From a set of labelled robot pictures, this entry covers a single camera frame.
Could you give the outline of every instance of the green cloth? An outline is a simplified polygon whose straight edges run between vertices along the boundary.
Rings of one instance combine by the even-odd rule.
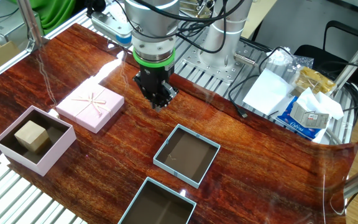
[[[32,9],[38,12],[45,34],[54,30],[71,17],[76,0],[30,0]]]

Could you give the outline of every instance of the wooden table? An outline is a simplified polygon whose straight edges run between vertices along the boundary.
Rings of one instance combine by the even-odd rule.
[[[146,177],[186,190],[197,203],[190,223],[346,222],[338,213],[358,144],[322,146],[251,112],[241,118],[229,101],[177,75],[170,83],[180,93],[157,113],[132,81],[139,69],[131,53],[107,43],[73,25],[0,75],[0,133],[30,105],[48,111],[97,73],[126,101],[98,134],[62,117],[77,141],[45,177],[15,161],[11,169],[88,223],[117,223]],[[115,60],[123,61],[108,64]],[[178,123],[221,145],[199,189],[152,163]]]
[[[258,0],[257,2],[253,2],[241,36],[249,39],[276,2],[277,0]]]

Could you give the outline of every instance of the open box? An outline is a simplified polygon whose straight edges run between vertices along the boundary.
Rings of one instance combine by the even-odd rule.
[[[153,163],[198,188],[221,146],[178,124],[153,158]]]
[[[146,178],[118,224],[186,224],[196,202]]]
[[[48,132],[50,142],[40,154],[28,151],[14,136],[28,121],[33,121]],[[5,156],[44,176],[75,139],[72,125],[31,106],[0,134],[0,150]]]

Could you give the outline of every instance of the beige block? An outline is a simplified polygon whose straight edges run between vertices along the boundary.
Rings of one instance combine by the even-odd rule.
[[[15,133],[19,144],[28,151],[39,153],[48,144],[49,135],[45,128],[28,121],[20,130]]]

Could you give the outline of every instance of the pink gift box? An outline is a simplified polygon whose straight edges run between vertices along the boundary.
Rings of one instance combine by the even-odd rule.
[[[28,121],[33,121],[48,132],[50,143],[40,154],[28,151],[14,136]],[[0,150],[5,156],[44,176],[75,139],[72,125],[31,106],[0,134]]]
[[[57,106],[57,112],[97,133],[123,104],[121,95],[86,80]]]

